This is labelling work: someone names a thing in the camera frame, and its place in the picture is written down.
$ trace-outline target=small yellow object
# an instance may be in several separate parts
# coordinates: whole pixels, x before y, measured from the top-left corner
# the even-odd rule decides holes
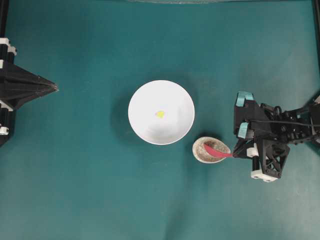
[[[163,119],[164,116],[165,116],[165,112],[164,112],[164,111],[158,111],[155,115],[156,115],[158,118]]]

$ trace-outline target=black cone-shaped object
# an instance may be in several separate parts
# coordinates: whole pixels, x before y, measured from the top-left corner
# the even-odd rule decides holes
[[[0,69],[0,100],[14,110],[58,90],[55,83],[3,61]]]

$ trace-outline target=teal surface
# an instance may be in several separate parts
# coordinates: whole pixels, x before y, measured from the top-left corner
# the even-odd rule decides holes
[[[1,239],[319,238],[320,159],[308,146],[292,146],[274,183],[251,179],[249,160],[192,155],[199,136],[233,148],[238,91],[287,110],[318,92],[310,0],[13,0],[7,36],[15,63],[60,91],[23,106],[0,149]],[[167,146],[141,140],[127,116],[135,90],[159,79],[182,85],[196,111]]]

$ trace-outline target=pink spoon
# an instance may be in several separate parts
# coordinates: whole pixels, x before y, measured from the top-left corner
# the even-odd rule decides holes
[[[206,152],[208,154],[210,154],[211,156],[215,157],[215,158],[230,158],[233,157],[232,153],[225,153],[225,152],[221,152],[218,150],[213,149],[212,147],[208,146],[207,144],[203,144],[204,145],[204,149],[206,150]]]

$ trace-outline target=small bowl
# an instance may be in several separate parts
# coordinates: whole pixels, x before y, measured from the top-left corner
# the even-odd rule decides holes
[[[194,142],[192,146],[192,152],[194,157],[204,164],[216,164],[225,159],[225,157],[211,156],[209,153],[207,153],[204,144],[207,144],[208,146],[222,153],[231,153],[230,148],[222,141],[210,136],[200,137]]]

